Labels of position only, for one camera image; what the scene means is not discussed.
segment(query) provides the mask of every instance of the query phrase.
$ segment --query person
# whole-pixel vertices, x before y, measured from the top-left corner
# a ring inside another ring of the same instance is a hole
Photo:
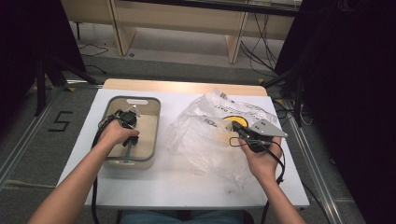
[[[102,132],[98,143],[38,206],[28,223],[76,223],[107,154],[116,144],[123,143],[130,136],[138,135],[138,130],[125,129],[116,120],[111,121]],[[280,144],[278,137],[275,137],[273,141]],[[304,223],[300,214],[276,183],[277,161],[268,153],[254,153],[244,140],[240,139],[239,142],[247,156],[251,173],[259,181],[273,206],[277,221],[279,223]],[[279,146],[272,144],[270,150],[280,158]]]

